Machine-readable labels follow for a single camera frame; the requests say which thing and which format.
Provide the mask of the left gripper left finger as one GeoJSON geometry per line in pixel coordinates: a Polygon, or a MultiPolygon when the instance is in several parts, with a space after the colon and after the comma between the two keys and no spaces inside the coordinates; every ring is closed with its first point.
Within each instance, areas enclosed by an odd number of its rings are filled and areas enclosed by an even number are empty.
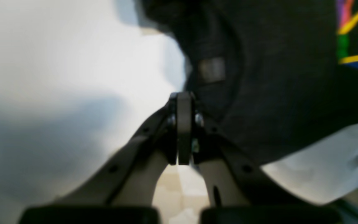
{"type": "Polygon", "coordinates": [[[149,207],[161,174],[176,163],[185,164],[185,92],[172,93],[123,148],[56,204],[149,207]]]}

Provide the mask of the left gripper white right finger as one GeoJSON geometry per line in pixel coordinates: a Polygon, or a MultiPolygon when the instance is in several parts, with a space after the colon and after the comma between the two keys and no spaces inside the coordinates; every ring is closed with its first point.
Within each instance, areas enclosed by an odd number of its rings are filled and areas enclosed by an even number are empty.
{"type": "Polygon", "coordinates": [[[271,180],[230,142],[193,93],[192,160],[199,168],[213,207],[306,205],[271,180]]]}

